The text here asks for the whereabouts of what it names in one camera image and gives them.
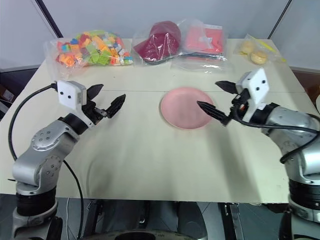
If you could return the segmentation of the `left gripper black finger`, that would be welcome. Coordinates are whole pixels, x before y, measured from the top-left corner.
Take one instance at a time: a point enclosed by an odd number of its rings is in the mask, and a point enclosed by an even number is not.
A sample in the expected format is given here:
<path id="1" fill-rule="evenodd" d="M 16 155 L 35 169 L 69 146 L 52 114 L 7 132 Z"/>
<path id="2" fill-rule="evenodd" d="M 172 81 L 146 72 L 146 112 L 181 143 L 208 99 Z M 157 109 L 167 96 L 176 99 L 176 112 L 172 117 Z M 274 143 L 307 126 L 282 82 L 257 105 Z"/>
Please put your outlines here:
<path id="1" fill-rule="evenodd" d="M 104 86 L 103 84 L 95 84 L 95 85 L 92 85 L 91 87 L 89 87 L 86 90 L 86 99 L 88 101 L 93 100 L 99 94 L 99 92 L 102 90 L 103 86 Z"/>
<path id="2" fill-rule="evenodd" d="M 116 97 L 110 104 L 110 106 L 105 110 L 106 117 L 111 119 L 123 106 L 126 99 L 126 94 Z"/>

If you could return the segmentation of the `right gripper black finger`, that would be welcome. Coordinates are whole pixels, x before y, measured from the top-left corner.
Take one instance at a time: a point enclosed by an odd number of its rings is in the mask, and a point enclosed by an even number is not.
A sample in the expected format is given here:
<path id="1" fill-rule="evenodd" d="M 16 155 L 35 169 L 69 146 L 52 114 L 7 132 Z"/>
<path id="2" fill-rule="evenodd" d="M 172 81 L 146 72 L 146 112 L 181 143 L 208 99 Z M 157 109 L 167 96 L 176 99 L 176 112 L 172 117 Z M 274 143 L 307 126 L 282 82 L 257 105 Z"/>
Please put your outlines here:
<path id="1" fill-rule="evenodd" d="M 222 80 L 222 81 L 216 81 L 215 84 L 227 93 L 237 94 L 237 88 L 234 82 Z"/>
<path id="2" fill-rule="evenodd" d="M 204 101 L 197 101 L 197 104 L 207 115 L 216 119 L 222 125 L 226 126 L 230 122 L 230 117 L 224 112 L 216 109 L 214 105 Z"/>

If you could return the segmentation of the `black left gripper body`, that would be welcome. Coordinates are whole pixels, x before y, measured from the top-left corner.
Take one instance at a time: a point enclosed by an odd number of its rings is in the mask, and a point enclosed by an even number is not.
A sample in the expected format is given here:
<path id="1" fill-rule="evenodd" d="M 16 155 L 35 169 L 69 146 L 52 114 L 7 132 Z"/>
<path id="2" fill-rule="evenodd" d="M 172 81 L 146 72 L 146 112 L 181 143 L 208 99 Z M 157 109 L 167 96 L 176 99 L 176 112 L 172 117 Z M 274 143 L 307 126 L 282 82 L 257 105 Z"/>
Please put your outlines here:
<path id="1" fill-rule="evenodd" d="M 97 125 L 103 118 L 111 118 L 106 109 L 98 108 L 92 100 L 88 100 L 86 104 L 82 105 L 81 110 L 94 125 Z"/>

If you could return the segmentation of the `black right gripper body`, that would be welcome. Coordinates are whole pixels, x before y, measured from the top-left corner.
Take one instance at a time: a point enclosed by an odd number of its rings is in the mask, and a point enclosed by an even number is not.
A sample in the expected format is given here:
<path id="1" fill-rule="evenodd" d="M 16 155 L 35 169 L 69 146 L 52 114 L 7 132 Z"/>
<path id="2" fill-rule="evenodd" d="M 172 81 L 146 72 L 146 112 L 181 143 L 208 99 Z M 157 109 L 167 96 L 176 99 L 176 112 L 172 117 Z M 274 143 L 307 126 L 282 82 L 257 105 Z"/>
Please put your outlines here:
<path id="1" fill-rule="evenodd" d="M 230 107 L 230 116 L 233 120 L 242 120 L 248 111 L 250 99 L 250 93 L 245 88 L 241 93 L 238 93 L 236 97 L 231 101 L 232 106 Z"/>

